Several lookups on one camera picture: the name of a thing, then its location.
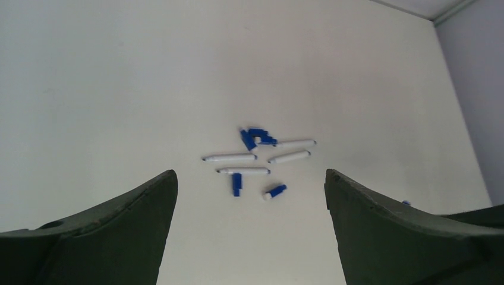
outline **marker barrel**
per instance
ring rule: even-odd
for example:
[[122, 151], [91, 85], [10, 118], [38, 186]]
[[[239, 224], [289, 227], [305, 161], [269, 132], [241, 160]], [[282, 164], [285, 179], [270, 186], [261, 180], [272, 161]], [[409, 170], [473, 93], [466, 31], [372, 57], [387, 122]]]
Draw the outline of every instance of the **marker barrel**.
[[207, 162], [252, 162], [257, 160], [257, 155], [251, 153], [219, 154], [202, 158]]
[[299, 140], [299, 141], [279, 141], [275, 147], [312, 147], [316, 145], [315, 140]]
[[268, 160], [268, 163], [284, 163], [291, 162], [293, 160], [304, 159], [311, 155], [311, 152], [307, 150], [296, 151], [295, 153], [284, 154], [283, 156], [276, 156]]
[[268, 175], [271, 170], [265, 167], [229, 167], [217, 169], [217, 172], [223, 174], [240, 173], [242, 175]]

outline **blue marker cap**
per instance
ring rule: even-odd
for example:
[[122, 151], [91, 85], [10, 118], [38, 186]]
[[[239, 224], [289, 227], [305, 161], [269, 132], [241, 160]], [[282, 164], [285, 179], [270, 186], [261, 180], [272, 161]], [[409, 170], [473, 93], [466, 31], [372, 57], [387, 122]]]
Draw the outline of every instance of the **blue marker cap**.
[[267, 191], [265, 194], [264, 194], [264, 199], [265, 200], [269, 200], [269, 199], [272, 199], [274, 198], [275, 196], [278, 196], [280, 195], [284, 190], [287, 189], [287, 185], [283, 184], [283, 185], [280, 185], [278, 187], [275, 187], [269, 191]]
[[250, 128], [248, 129], [248, 134], [252, 137], [263, 137], [268, 134], [267, 130], [259, 129], [259, 128]]
[[243, 141], [243, 143], [245, 144], [245, 146], [249, 151], [257, 147], [254, 138], [251, 135], [249, 135], [246, 130], [244, 129], [240, 130], [240, 134], [241, 134], [241, 140]]
[[270, 137], [270, 136], [265, 136], [265, 137], [261, 137], [261, 142], [259, 144], [273, 145], [273, 144], [277, 144], [277, 143], [278, 143], [277, 139]]
[[233, 196], [239, 197], [240, 190], [242, 189], [242, 180], [240, 173], [234, 173], [231, 175], [232, 184], [233, 184]]

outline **marker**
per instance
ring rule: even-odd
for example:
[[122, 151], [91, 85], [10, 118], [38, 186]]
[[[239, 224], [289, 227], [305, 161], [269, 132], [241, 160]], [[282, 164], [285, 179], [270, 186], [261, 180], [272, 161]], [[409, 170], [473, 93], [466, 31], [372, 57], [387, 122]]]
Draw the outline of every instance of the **marker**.
[[268, 175], [271, 170], [265, 167], [229, 167], [216, 170], [223, 174], [240, 173], [242, 175]]
[[271, 200], [273, 199], [274, 197], [280, 195], [284, 190], [287, 189], [287, 186], [285, 184], [283, 185], [280, 185], [278, 187], [275, 187], [269, 191], [266, 191], [266, 193], [264, 193], [263, 195], [263, 198], [267, 201], [267, 200]]
[[232, 184], [233, 184], [233, 196], [239, 197], [240, 196], [240, 190], [242, 190], [242, 181], [241, 181], [241, 174], [240, 173], [234, 173], [231, 175], [232, 179]]
[[248, 151], [254, 151], [257, 148], [257, 144], [254, 142], [254, 138], [248, 134], [244, 129], [240, 130], [241, 140], [247, 147]]
[[257, 160], [257, 155], [251, 153], [219, 154], [202, 158], [204, 162], [251, 162]]
[[315, 140], [299, 140], [299, 141], [280, 141], [277, 142], [275, 147], [312, 147], [316, 145]]
[[293, 160], [303, 159], [311, 155], [311, 152], [307, 150], [296, 151], [295, 153], [284, 154], [283, 156], [276, 156], [268, 160], [268, 163], [284, 163], [291, 162]]

